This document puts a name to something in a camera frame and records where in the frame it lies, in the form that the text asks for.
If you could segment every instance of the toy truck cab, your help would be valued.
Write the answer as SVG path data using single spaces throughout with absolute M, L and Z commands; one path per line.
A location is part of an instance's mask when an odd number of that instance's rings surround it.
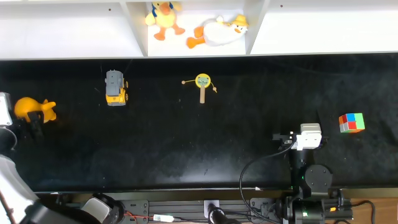
M 109 106 L 124 106 L 129 99 L 126 89 L 129 87 L 124 81 L 123 73 L 115 70 L 106 72 L 106 101 Z

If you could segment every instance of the blue vest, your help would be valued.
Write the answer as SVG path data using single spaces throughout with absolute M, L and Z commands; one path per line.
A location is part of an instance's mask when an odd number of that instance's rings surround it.
M 170 2 L 170 8 L 171 8 L 171 9 L 174 8 L 174 6 L 173 6 L 173 4 L 172 4 L 171 2 Z M 152 3 L 152 15 L 154 15 L 154 17 L 156 18 L 156 17 L 157 17 L 157 14 L 156 14 L 155 10 L 156 10 L 156 8 L 155 8 L 155 6 L 154 6 L 154 3 Z

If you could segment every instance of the orange piggy bank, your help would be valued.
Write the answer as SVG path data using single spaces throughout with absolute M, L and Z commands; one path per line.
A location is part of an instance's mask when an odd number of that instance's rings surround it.
M 29 123 L 30 119 L 28 113 L 42 111 L 44 114 L 44 122 L 46 123 L 47 121 L 53 121 L 57 118 L 57 115 L 52 109 L 55 105 L 55 102 L 49 103 L 48 100 L 44 100 L 43 104 L 41 104 L 32 98 L 23 97 L 15 104 L 14 112 L 17 118 L 25 118 Z

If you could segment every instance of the red cube face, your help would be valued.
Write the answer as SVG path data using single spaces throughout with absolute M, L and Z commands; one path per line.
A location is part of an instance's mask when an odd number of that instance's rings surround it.
M 350 129 L 350 130 L 356 130 L 356 123 L 355 123 L 355 121 L 348 122 L 348 129 Z
M 343 123 L 347 122 L 347 114 L 344 114 L 342 117 L 343 117 Z

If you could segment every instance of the colorful puzzle cube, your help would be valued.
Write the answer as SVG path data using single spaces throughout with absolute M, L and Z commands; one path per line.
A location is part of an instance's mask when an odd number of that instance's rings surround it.
M 338 118 L 341 133 L 357 133 L 365 130 L 362 113 L 344 114 Z

